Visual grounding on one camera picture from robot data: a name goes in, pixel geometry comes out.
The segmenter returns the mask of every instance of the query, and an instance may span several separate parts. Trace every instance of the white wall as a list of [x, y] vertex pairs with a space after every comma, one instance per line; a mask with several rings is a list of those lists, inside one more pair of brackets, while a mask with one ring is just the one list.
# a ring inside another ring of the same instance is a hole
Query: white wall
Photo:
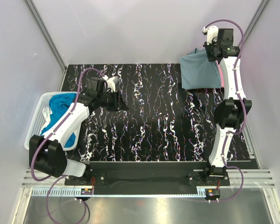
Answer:
[[10, 223], [28, 151], [24, 138], [41, 94], [62, 71], [23, 0], [0, 0], [0, 224]]
[[65, 63], [75, 64], [178, 63], [202, 48], [209, 22], [230, 19], [246, 29], [261, 0], [33, 2]]
[[280, 199], [280, 0], [271, 1], [244, 48], [241, 75], [252, 100], [249, 126]]

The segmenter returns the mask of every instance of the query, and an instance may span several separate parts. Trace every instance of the red wire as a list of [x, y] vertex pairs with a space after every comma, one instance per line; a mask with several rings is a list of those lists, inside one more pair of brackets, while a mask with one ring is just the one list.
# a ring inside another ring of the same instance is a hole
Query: red wire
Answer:
[[94, 189], [94, 184], [95, 184], [95, 178], [94, 178], [94, 177], [91, 178], [91, 183], [92, 183], [92, 191], [93, 191], [93, 189]]
[[218, 181], [218, 186], [217, 186], [216, 189], [219, 189], [219, 187], [220, 187], [220, 180]]

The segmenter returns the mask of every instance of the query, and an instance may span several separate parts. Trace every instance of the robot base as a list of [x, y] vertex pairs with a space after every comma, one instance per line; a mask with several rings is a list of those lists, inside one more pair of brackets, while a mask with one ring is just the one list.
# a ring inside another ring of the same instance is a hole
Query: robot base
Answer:
[[218, 181], [220, 181], [220, 186], [230, 186], [228, 173], [225, 172], [223, 178], [205, 176], [203, 171], [189, 171], [188, 172], [189, 186], [218, 186]]

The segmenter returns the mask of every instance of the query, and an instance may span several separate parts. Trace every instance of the gray-green towel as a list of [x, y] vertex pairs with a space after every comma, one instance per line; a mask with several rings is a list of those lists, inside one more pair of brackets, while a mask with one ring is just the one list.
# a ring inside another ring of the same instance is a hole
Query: gray-green towel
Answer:
[[185, 90], [221, 88], [218, 65], [208, 61], [205, 49], [195, 49], [181, 57], [181, 71]]

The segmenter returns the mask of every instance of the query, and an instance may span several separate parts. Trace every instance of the black bracket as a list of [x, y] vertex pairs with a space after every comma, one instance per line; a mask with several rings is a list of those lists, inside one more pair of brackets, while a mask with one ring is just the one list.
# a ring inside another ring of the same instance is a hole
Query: black bracket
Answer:
[[[252, 107], [252, 101], [244, 99], [246, 113], [250, 111]], [[241, 123], [244, 120], [243, 107], [238, 99], [225, 99], [214, 112], [215, 123], [219, 124], [222, 129], [225, 127], [232, 127], [234, 129], [240, 128]]]
[[[43, 136], [33, 135], [29, 141], [29, 166], [31, 166], [33, 156], [39, 145], [44, 141]], [[67, 159], [61, 144], [57, 140], [44, 144], [39, 151], [34, 163], [34, 169], [53, 177], [60, 177], [67, 166]]]
[[205, 42], [203, 46], [210, 62], [218, 60], [220, 63], [223, 58], [237, 57], [240, 51], [238, 46], [233, 46], [233, 29], [229, 28], [219, 29], [217, 40], [213, 40], [212, 44]]
[[107, 111], [127, 111], [129, 108], [123, 101], [120, 91], [110, 92], [110, 88], [104, 89], [106, 81], [101, 78], [91, 78], [88, 87], [79, 95], [78, 102], [94, 111], [99, 107], [105, 107]]
[[216, 178], [211, 176], [203, 175], [203, 171], [189, 171], [188, 172], [188, 181], [189, 186], [197, 187], [197, 186], [218, 186], [218, 181], [220, 181], [220, 186], [230, 186], [228, 173], [225, 172], [224, 177]]
[[94, 177], [95, 180], [95, 186], [103, 186], [105, 185], [105, 178], [106, 178], [106, 172], [103, 170], [90, 170], [91, 176], [88, 178], [88, 180], [84, 180], [80, 177], [76, 176], [70, 176], [69, 179], [65, 179], [64, 185], [67, 186], [91, 186], [91, 178]]

